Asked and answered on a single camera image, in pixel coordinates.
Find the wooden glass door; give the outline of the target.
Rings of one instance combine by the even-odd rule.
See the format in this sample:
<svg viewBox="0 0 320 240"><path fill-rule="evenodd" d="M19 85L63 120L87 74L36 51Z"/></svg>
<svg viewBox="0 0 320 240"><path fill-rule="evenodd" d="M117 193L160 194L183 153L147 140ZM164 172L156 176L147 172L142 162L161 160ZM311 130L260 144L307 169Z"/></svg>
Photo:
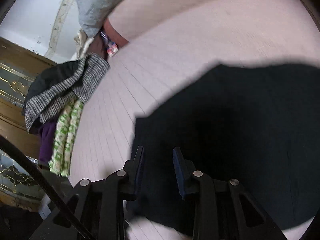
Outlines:
<svg viewBox="0 0 320 240"><path fill-rule="evenodd" d="M39 157L39 137L27 133L23 103L35 77L55 63L1 38L1 136L29 160ZM1 203L37 211L44 192L29 174L1 151Z"/></svg>

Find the grey striped knit garment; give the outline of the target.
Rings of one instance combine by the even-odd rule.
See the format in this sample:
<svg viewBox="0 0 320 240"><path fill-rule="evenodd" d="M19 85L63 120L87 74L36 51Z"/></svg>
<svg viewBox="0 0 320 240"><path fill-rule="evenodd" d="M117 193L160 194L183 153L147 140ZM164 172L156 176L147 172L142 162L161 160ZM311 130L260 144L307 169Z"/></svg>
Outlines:
<svg viewBox="0 0 320 240"><path fill-rule="evenodd" d="M27 132L36 134L71 100L86 103L109 69L108 62L95 53L45 69L30 85L23 104Z"/></svg>

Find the pink bolster pillow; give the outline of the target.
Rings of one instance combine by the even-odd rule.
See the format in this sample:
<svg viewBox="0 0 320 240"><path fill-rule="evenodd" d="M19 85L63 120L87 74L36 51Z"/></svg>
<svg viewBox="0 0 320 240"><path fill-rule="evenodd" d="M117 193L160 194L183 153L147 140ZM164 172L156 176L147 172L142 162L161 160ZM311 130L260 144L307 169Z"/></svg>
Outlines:
<svg viewBox="0 0 320 240"><path fill-rule="evenodd" d="M213 0L123 0L106 19L103 29L123 47L161 22Z"/></svg>

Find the black pants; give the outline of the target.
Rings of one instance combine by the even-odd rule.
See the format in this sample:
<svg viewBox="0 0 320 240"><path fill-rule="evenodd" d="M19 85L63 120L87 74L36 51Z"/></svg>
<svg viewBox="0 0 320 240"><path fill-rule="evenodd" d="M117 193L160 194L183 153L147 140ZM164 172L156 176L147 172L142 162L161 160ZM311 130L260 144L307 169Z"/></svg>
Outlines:
<svg viewBox="0 0 320 240"><path fill-rule="evenodd" d="M132 151L145 168L132 217L191 236L195 206L178 191L173 150L210 178L239 181L282 230L319 210L319 69L220 64L146 118Z"/></svg>

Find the pink quilted bed cover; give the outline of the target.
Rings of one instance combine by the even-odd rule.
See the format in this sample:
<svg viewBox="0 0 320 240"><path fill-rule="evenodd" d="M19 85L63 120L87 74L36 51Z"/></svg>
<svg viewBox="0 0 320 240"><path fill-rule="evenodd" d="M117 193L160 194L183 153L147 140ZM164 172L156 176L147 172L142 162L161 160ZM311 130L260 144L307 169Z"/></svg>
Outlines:
<svg viewBox="0 0 320 240"><path fill-rule="evenodd" d="M85 105L71 165L72 184L100 180L135 155L137 118L206 72L223 64L259 68L306 64L319 69L319 31L299 0L217 0L204 3L154 27L113 58L110 70ZM132 239L179 239L174 228L126 208ZM299 239L315 216L290 229Z"/></svg>

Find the green white patterned cloth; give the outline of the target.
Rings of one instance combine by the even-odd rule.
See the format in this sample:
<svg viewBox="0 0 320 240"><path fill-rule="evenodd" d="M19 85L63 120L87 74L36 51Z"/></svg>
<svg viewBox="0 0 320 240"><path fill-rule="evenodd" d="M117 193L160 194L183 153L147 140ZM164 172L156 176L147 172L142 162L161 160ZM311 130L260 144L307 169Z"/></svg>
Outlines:
<svg viewBox="0 0 320 240"><path fill-rule="evenodd" d="M57 120L53 155L48 163L53 174L62 177L70 175L73 146L83 108L84 103L79 99L72 100L67 103Z"/></svg>

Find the colourful packet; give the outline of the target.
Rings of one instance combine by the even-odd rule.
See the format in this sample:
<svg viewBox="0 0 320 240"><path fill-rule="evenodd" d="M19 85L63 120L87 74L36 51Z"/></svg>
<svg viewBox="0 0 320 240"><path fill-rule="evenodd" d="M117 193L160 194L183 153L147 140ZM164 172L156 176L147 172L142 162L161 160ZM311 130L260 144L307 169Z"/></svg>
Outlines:
<svg viewBox="0 0 320 240"><path fill-rule="evenodd" d="M104 31L100 32L100 37L102 38L104 48L108 54L109 57L113 57L118 52L118 46L117 44L112 41Z"/></svg>

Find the purple cloth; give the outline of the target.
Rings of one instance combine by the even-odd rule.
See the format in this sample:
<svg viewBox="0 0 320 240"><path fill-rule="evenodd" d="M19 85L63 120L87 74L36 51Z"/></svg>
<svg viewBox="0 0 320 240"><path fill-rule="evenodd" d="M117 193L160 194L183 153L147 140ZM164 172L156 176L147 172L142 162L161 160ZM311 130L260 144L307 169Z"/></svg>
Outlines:
<svg viewBox="0 0 320 240"><path fill-rule="evenodd" d="M52 158L56 124L57 118L50 119L39 129L39 135L41 138L39 152L40 164L47 165Z"/></svg>

